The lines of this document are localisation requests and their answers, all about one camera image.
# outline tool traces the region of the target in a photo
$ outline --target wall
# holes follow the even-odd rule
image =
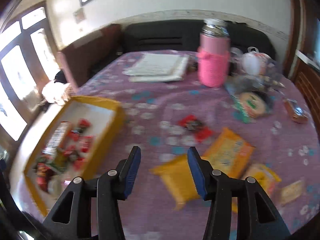
[[[47,0],[52,31],[58,47],[116,20],[163,10],[208,10],[240,15],[275,28],[290,30],[290,0],[92,0],[84,6],[87,20],[76,25],[73,12],[79,0]],[[284,55],[287,41],[278,44]]]

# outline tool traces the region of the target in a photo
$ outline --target purple tablecloth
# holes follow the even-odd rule
[[[156,53],[190,54],[172,50]],[[290,120],[281,101],[274,92],[274,113],[244,124],[238,119],[233,101],[224,88],[211,89],[201,85],[197,73],[188,74],[184,81],[170,83],[132,83],[122,74],[142,56],[133,52],[121,56],[89,80],[79,95],[114,98],[126,109],[127,121],[117,135],[106,158],[101,160],[99,174],[115,168],[118,161],[127,157],[132,146],[141,148],[142,159],[133,192],[125,202],[119,201],[120,215],[126,239],[202,239],[210,204],[193,200],[179,211],[173,210],[175,201],[158,176],[149,169],[183,154],[188,147],[196,146],[200,154],[217,137],[196,143],[193,137],[177,126],[178,120],[194,114],[219,134],[229,127],[256,147],[252,163],[263,163],[281,178],[279,187],[301,178],[306,190],[297,200],[278,209],[291,232],[310,220],[319,209],[320,172],[319,144],[310,116],[308,124]],[[298,101],[309,113],[297,88],[286,78],[283,90],[288,98]],[[23,209],[42,220],[30,199],[23,181],[20,182],[20,202]],[[92,228],[96,231],[93,218]],[[236,237],[236,215],[233,215],[230,239]]]

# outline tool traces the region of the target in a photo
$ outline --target screw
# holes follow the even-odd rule
[[[221,175],[221,171],[220,170],[213,170],[212,174],[215,176],[220,176]]]
[[[248,181],[249,183],[255,183],[255,182],[256,182],[256,179],[253,178],[253,177],[248,177],[248,178],[247,178],[247,181]]]
[[[115,175],[117,175],[117,171],[116,170],[110,170],[110,171],[108,171],[108,175],[109,176],[115,176]]]
[[[73,183],[78,184],[82,181],[82,179],[80,177],[76,177],[73,179]]]

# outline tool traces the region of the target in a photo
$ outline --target window pane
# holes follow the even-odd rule
[[[20,23],[15,22],[0,34],[0,51],[21,33]]]
[[[36,83],[24,61],[20,46],[15,46],[10,50],[3,57],[1,63],[14,92],[33,111],[39,102],[38,91]]]
[[[24,30],[28,29],[29,27],[31,27],[33,24],[36,24],[37,22],[40,22],[41,20],[45,19],[45,12],[44,12],[44,8],[40,7],[28,14],[26,14],[25,16],[23,16],[21,18],[21,22],[22,22],[22,27]]]
[[[52,54],[44,29],[39,29],[30,36],[44,72],[47,74],[49,80],[54,80],[60,69]]]
[[[17,141],[27,123],[8,99],[0,83],[0,124],[7,133]]]

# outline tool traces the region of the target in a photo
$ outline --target folded white cloth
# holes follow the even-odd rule
[[[156,76],[132,76],[129,78],[131,82],[169,82],[183,80],[188,66],[189,55],[179,56],[178,61],[172,67],[172,73],[168,75]]]
[[[169,75],[173,72],[180,58],[180,55],[148,53],[122,73],[128,76]]]

